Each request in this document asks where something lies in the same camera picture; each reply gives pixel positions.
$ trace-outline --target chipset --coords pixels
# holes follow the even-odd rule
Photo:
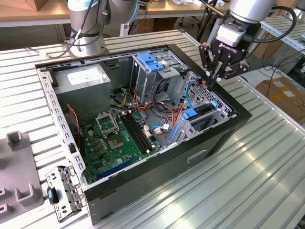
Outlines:
[[[123,139],[119,135],[108,137],[107,142],[112,150],[124,146]]]

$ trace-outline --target blue component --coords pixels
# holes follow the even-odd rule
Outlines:
[[[198,115],[198,113],[194,109],[189,109],[183,113],[184,118],[189,119]]]
[[[105,172],[102,172],[99,175],[97,175],[96,178],[101,179],[103,177],[109,176],[110,174],[115,173],[115,172],[121,170],[122,168],[129,166],[134,159],[135,159],[135,157],[129,159],[128,161],[125,161],[124,163],[122,163],[116,167],[113,167]]]
[[[171,139],[169,140],[169,143],[172,143],[173,138],[175,137],[175,135],[176,135],[178,129],[179,129],[179,125],[177,124],[175,130],[173,131],[173,135],[171,136]]]
[[[153,131],[155,128],[158,128],[158,127],[160,127],[159,125],[153,125],[152,127],[151,127],[151,131]]]
[[[212,100],[211,104],[214,108],[218,107],[218,103],[215,100]]]
[[[156,58],[151,56],[149,53],[140,53],[138,54],[138,58],[141,61],[141,63],[144,64],[148,68],[148,71],[151,73],[164,69],[164,67],[162,65],[159,65],[159,63],[156,61]]]
[[[51,192],[51,190],[48,191],[48,196],[49,196],[49,199],[52,198],[52,192]]]
[[[188,119],[188,118],[189,118],[189,116],[187,115],[187,113],[183,113],[182,115],[183,115],[183,117],[184,117],[185,119]]]
[[[190,107],[193,107],[190,99],[189,99],[189,89],[190,89],[190,86],[192,84],[196,83],[196,81],[193,81],[193,82],[190,82],[189,85],[187,85],[186,87],[186,92],[185,92],[185,97],[186,97],[186,101],[187,101],[187,104],[190,106]]]

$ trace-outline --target aluminum table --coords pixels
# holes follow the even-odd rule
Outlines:
[[[105,39],[110,52],[175,43],[201,65],[198,43],[178,30]],[[58,55],[65,47],[39,50]],[[29,133],[44,203],[2,225],[14,228],[294,228],[305,214],[305,130],[240,78],[221,82],[253,117],[214,156],[92,226],[86,207],[62,224],[45,174],[67,159],[34,65],[24,49],[0,52],[0,136]]]

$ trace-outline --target white label sticker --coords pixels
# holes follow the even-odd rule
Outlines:
[[[106,74],[100,74],[98,69],[88,69],[76,73],[68,74],[68,79],[71,85],[85,83],[92,80],[106,79]]]
[[[284,92],[288,97],[295,97],[295,94],[293,94],[291,91],[285,91]]]
[[[276,86],[278,87],[284,87],[285,85],[282,83],[282,82],[279,82],[279,81],[275,81],[273,82]]]

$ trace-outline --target blue plastic clip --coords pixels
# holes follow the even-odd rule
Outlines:
[[[189,110],[185,111],[182,115],[185,119],[189,119],[189,118],[192,118],[192,117],[198,115],[198,113],[194,109],[189,109]]]
[[[151,56],[149,53],[140,53],[138,54],[138,58],[141,61],[142,64],[144,64],[148,71],[153,73],[164,69],[164,66],[160,65],[156,58]]]
[[[211,104],[214,108],[218,107],[218,103],[215,100],[212,100]]]

